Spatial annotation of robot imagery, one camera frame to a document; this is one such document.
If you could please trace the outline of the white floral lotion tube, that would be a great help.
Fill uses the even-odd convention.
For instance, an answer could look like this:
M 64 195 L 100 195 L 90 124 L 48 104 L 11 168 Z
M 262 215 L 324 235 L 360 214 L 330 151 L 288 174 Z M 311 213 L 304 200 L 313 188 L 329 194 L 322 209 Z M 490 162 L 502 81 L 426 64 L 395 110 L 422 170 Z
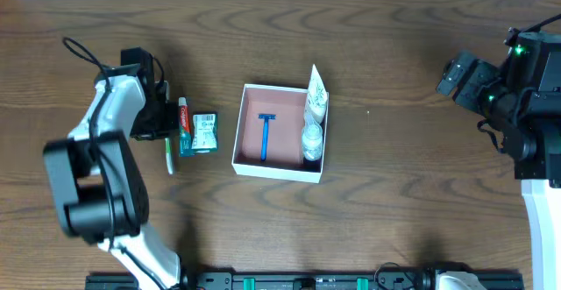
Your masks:
M 328 92 L 316 65 L 311 68 L 305 110 L 318 124 L 322 124 L 328 109 Z

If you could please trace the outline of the green and white toothbrush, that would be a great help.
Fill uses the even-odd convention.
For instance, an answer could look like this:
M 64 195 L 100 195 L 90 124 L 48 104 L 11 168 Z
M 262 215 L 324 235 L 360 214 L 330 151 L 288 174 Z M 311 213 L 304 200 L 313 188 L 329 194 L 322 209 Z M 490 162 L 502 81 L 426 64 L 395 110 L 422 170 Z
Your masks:
M 167 172 L 170 175 L 173 175 L 174 174 L 174 155 L 173 155 L 173 150 L 172 150 L 171 138 L 165 138 L 165 147 L 166 147 Z

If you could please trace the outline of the green and white soap packet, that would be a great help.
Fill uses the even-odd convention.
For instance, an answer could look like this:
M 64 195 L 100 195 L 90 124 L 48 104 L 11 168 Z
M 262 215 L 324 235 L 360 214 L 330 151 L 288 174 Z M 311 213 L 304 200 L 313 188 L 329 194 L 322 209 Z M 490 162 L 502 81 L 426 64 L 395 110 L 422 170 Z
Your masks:
M 218 149 L 217 115 L 214 113 L 193 115 L 195 126 L 192 149 L 197 153 L 214 152 Z

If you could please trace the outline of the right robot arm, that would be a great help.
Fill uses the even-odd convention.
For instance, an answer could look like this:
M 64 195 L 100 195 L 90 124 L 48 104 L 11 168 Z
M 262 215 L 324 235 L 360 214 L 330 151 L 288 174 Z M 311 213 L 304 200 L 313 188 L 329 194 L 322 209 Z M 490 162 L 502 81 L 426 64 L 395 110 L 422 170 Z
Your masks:
M 514 161 L 530 227 L 533 287 L 560 287 L 560 37 L 539 25 L 509 30 L 507 58 L 461 52 L 437 93 L 482 117 L 478 129 Z

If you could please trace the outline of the blue disposable razor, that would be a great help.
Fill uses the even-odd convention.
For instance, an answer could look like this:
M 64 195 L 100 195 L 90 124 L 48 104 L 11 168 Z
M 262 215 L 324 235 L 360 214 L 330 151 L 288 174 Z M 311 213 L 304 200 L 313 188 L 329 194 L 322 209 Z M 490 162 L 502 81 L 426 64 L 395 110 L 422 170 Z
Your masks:
M 268 133 L 269 133 L 269 122 L 276 118 L 275 114 L 258 114 L 258 119 L 263 121 L 263 130 L 262 130 L 262 142 L 261 142 L 261 152 L 260 152 L 260 160 L 265 161 L 267 156 L 267 147 L 268 147 Z

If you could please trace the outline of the red and teal toothpaste tube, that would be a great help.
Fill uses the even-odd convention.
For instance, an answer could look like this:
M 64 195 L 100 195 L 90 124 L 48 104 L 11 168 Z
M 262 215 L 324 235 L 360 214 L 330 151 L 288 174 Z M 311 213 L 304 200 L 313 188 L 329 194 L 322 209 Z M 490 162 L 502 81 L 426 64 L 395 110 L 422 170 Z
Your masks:
M 194 155 L 192 149 L 192 135 L 188 116 L 188 103 L 185 97 L 178 100 L 179 109 L 179 151 L 181 157 Z

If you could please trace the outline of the clear pump soap bottle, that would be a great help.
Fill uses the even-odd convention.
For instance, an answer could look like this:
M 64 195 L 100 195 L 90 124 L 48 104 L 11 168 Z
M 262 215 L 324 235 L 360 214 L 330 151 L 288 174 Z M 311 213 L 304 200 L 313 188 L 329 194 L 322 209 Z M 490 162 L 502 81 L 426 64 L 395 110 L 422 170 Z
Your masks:
M 320 172 L 323 159 L 323 128 L 313 118 L 312 114 L 304 111 L 304 126 L 302 128 L 302 156 L 304 168 L 310 172 Z

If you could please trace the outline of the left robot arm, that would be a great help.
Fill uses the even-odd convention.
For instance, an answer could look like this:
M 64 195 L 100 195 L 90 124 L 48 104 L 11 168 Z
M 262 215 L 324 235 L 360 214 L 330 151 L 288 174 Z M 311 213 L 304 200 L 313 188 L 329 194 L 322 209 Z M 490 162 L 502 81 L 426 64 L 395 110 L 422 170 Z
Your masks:
M 114 256 L 141 289 L 181 288 L 181 260 L 148 222 L 149 198 L 130 139 L 169 139 L 179 106 L 157 78 L 158 60 L 135 47 L 104 66 L 84 118 L 66 138 L 48 142 L 43 159 L 63 232 Z

